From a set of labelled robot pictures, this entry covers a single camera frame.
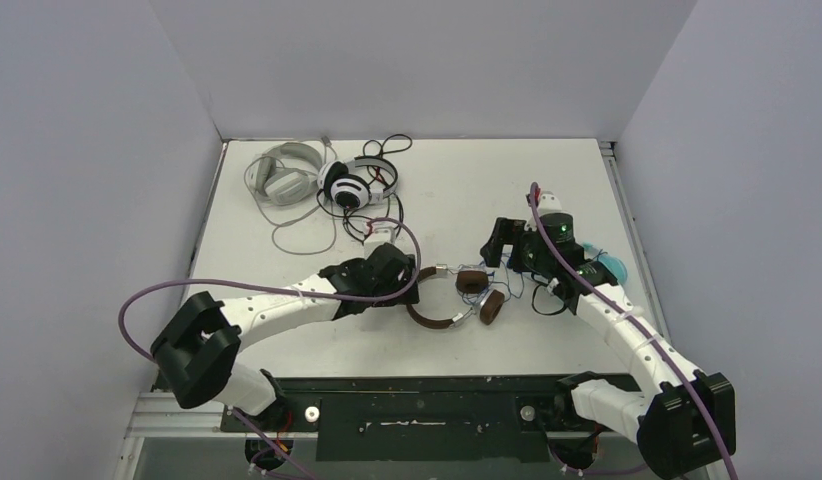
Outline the brown headphones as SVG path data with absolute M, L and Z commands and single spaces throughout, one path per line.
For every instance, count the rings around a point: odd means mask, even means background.
M 453 279 L 453 290 L 462 304 L 461 309 L 449 317 L 437 318 L 422 314 L 414 305 L 408 304 L 406 312 L 417 325 L 434 331 L 448 330 L 458 327 L 469 317 L 491 325 L 508 301 L 506 292 L 494 286 L 494 273 L 479 264 L 435 264 L 423 268 L 418 279 L 425 281 L 446 277 Z

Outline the teal cat-ear headphones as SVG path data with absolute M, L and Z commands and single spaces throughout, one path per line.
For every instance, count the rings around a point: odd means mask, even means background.
M 603 264 L 620 284 L 625 284 L 627 282 L 628 269 L 626 264 L 621 259 L 611 255 L 603 248 L 590 242 L 583 242 L 581 246 L 585 250 L 585 253 L 588 254 L 593 260 Z

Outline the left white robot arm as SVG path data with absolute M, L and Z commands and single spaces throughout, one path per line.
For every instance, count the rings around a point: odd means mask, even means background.
M 285 419 L 281 389 L 266 370 L 241 364 L 244 350 L 304 325 L 419 299 L 416 259 L 391 244 L 323 268 L 288 294 L 215 299 L 190 296 L 153 341 L 150 353 L 180 407 L 210 402 L 237 408 L 263 430 Z

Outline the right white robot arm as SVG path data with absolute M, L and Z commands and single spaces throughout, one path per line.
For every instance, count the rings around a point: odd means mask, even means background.
M 545 213 L 539 220 L 534 226 L 497 218 L 480 249 L 485 265 L 540 277 L 638 386 L 626 391 L 593 372 L 565 377 L 552 402 L 555 419 L 568 428 L 593 421 L 626 437 L 662 479 L 730 458 L 736 420 L 729 380 L 684 358 L 643 318 L 617 276 L 575 240 L 570 214 Z

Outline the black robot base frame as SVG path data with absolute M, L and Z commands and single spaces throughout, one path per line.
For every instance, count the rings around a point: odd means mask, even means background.
M 280 406 L 254 419 L 273 439 L 316 443 L 319 461 L 585 464 L 614 438 L 565 404 L 559 375 L 280 378 Z

